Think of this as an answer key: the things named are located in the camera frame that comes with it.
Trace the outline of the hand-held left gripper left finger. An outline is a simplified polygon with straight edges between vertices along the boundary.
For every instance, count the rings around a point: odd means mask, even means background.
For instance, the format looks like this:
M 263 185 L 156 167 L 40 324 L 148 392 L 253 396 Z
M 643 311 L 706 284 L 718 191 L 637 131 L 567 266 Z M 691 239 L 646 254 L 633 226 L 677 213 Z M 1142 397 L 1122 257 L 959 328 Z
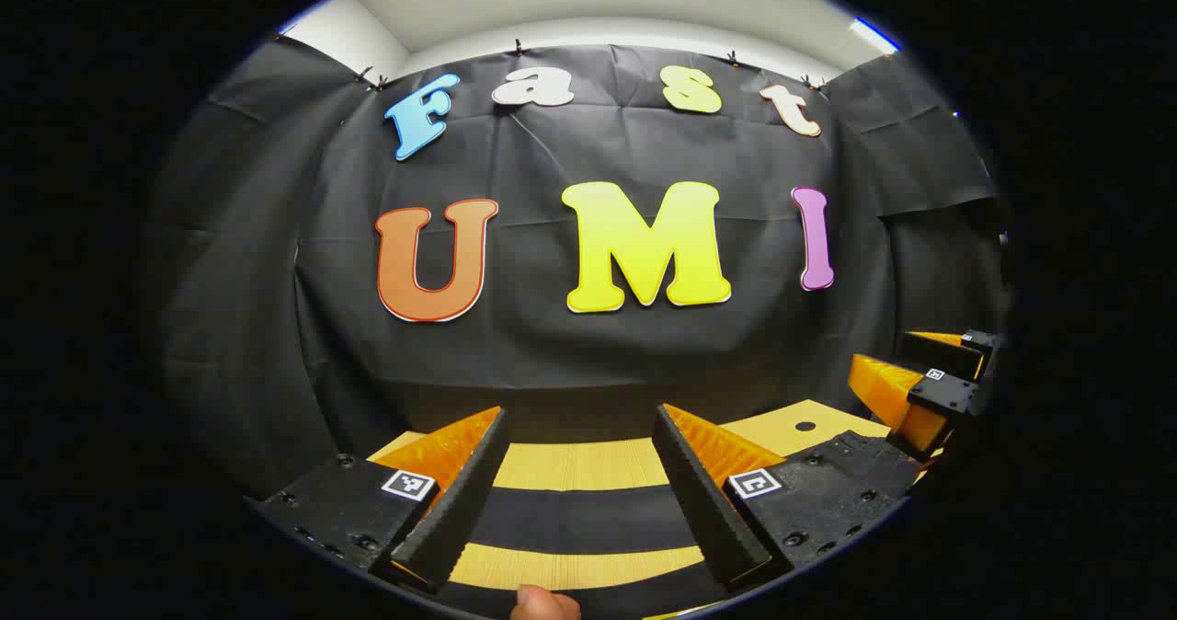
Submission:
M 435 593 L 463 556 L 508 451 L 506 409 L 483 409 L 371 456 L 340 453 L 254 504 L 346 567 Z

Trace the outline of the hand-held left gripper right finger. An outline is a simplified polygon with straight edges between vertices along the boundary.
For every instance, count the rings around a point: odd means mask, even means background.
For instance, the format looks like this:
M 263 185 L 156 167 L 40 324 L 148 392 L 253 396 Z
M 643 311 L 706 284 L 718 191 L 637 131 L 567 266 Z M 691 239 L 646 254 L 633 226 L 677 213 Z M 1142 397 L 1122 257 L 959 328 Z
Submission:
M 855 431 L 779 456 L 663 405 L 652 444 L 703 562 L 732 593 L 831 556 L 913 484 L 911 456 Z

